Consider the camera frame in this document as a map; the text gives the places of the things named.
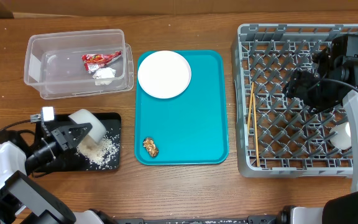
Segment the grey bowl of rice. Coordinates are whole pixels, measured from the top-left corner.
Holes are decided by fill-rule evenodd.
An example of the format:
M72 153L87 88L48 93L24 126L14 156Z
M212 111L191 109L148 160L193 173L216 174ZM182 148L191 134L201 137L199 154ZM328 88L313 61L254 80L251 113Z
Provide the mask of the grey bowl of rice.
M100 144L106 134L106 128L93 113L86 109L80 109L70 114L68 117L75 124L90 123L92 128L89 131L88 136L94 141L95 144Z

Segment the black plastic tray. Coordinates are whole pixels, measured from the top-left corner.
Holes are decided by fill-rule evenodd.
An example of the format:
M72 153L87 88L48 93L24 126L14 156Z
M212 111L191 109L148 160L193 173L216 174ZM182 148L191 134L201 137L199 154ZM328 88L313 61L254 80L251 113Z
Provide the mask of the black plastic tray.
M117 113L96 113L95 116L102 122L107 131L112 131L113 134L120 134L121 141L121 117ZM85 160L78 156L76 152L65 157L68 165L64 171L93 171L86 170Z

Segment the white paper cup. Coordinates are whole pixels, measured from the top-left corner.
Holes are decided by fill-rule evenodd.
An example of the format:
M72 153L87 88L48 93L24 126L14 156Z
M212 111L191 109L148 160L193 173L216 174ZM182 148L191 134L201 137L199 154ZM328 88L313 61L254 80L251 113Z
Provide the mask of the white paper cup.
M351 147L351 130L348 122L333 127L330 130L330 134L334 134L330 139L334 147L340 150L346 150Z

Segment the white tissue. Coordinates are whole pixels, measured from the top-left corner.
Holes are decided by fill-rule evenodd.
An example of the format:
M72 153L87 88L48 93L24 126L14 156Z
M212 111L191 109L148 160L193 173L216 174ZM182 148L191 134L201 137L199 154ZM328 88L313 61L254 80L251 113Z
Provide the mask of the white tissue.
M112 78L116 77L116 70L110 67L100 68L93 74L95 79L95 85L109 85L112 82Z

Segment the red snack wrapper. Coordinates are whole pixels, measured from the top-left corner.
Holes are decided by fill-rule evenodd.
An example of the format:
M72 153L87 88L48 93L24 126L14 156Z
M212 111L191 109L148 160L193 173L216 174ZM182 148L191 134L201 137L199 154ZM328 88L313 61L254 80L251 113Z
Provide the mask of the red snack wrapper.
M81 59L84 63L85 70L88 73L93 73L115 62L121 55L121 51L115 51L113 54L86 54L82 55Z

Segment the brown food scrap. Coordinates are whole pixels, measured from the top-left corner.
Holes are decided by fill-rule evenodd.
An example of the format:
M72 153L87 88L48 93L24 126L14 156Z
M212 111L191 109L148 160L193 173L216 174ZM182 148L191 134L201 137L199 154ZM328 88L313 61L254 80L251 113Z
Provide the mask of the brown food scrap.
M150 157L158 156L159 149L155 145L155 142L154 142L154 140L152 138L145 138L144 141L143 141L143 147L149 153Z

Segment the large white plate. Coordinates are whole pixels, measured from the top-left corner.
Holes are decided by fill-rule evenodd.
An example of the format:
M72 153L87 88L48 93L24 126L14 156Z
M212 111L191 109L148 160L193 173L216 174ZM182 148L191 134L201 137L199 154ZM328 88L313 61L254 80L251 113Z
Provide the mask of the large white plate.
M140 87L148 95L169 99L187 89L191 82L191 67L179 53L162 50L143 59L137 76Z

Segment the teal serving tray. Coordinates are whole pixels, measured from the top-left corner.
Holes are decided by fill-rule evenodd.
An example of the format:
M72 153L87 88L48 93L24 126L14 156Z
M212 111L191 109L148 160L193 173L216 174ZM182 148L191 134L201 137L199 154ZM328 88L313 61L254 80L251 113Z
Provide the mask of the teal serving tray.
M222 57L213 50L181 50L191 82L180 95L158 99L136 87L134 155L148 166L220 164L229 154ZM159 149L143 147L152 138Z

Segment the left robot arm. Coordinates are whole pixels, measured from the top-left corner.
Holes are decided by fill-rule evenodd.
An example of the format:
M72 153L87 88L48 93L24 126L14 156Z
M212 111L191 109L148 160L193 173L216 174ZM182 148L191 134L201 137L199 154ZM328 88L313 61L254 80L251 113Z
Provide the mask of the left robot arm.
M65 152L74 151L91 131L90 123L36 129L27 144L23 130L0 130L0 223L13 223L25 208L24 223L101 223L92 211L72 212L29 176Z

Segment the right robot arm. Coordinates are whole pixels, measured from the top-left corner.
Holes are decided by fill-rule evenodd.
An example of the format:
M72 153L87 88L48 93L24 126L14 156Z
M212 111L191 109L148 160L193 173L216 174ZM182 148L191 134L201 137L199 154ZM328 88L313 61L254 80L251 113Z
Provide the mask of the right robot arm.
M314 54L312 61L318 64L317 73L293 72L283 93L303 100L317 113L343 106L351 132L351 193L320 208L287 206L277 223L358 223L358 35L336 37L330 47Z

